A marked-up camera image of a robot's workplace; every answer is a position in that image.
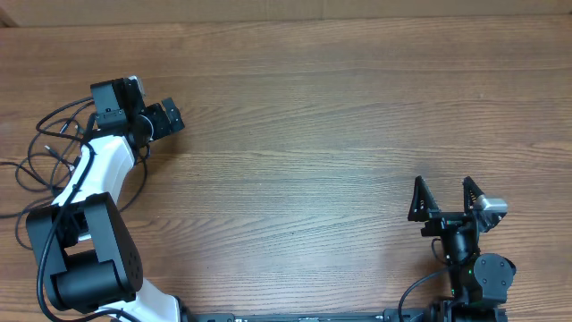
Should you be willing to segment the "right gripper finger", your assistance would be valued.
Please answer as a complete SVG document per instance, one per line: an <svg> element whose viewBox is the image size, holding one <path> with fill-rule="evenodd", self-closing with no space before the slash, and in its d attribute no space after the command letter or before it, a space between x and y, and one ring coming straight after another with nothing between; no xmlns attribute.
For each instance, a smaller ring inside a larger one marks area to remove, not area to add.
<svg viewBox="0 0 572 322"><path fill-rule="evenodd" d="M475 181L467 176L463 179L463 196L464 196L464 212L469 213L473 210L481 210L485 194L475 183Z"/></svg>
<svg viewBox="0 0 572 322"><path fill-rule="evenodd" d="M408 221L426 222L441 213L433 194L424 178L419 175L415 179L414 192L408 211Z"/></svg>

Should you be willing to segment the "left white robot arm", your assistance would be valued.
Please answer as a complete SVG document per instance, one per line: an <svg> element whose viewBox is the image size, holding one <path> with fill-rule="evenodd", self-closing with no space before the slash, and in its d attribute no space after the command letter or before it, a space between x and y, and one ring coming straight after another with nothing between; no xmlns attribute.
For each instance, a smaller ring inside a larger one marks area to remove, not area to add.
<svg viewBox="0 0 572 322"><path fill-rule="evenodd" d="M80 145L71 179L26 219L38 264L38 305L51 321L66 310L81 313L84 321L191 321L182 300L144 277L117 207L127 174L147 162L140 151L183 130L180 110L171 98L146 105L136 76L95 83L90 91L82 102L96 110L83 134L70 137Z"/></svg>

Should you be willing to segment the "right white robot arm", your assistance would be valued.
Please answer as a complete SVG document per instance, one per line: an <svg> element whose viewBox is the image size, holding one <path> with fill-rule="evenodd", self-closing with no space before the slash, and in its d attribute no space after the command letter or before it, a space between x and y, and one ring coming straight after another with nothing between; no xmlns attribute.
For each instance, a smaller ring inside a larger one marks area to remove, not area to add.
<svg viewBox="0 0 572 322"><path fill-rule="evenodd" d="M515 264L496 253L482 253L480 237L508 214L504 199L487 196L471 177L463 179L463 209L441 210L422 176L415 179L408 221L424 225L421 235L442 245L443 268L427 275L402 294L400 321L506 321L508 291L517 272ZM449 298L433 301L419 314L407 313L403 304L420 284L440 275L450 280Z"/></svg>

